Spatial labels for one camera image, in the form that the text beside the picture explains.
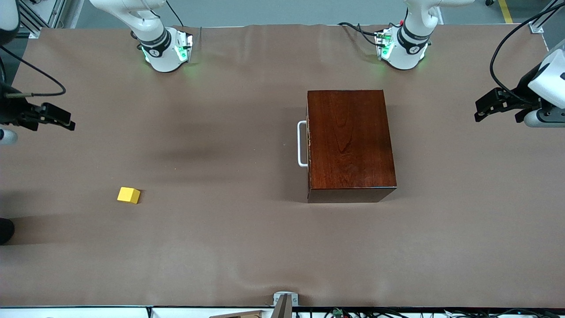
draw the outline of brown table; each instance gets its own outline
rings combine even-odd
[[[129,31],[44,30],[25,58],[67,86],[75,132],[18,129],[0,149],[0,304],[563,307],[565,130],[474,102],[511,25],[440,26],[397,71],[342,27],[194,29],[192,65],[143,62]],[[545,54],[504,47],[513,87]],[[55,91],[22,67],[14,86]],[[307,204],[296,123],[314,89],[383,89],[398,189]],[[144,190],[139,205],[116,201]]]

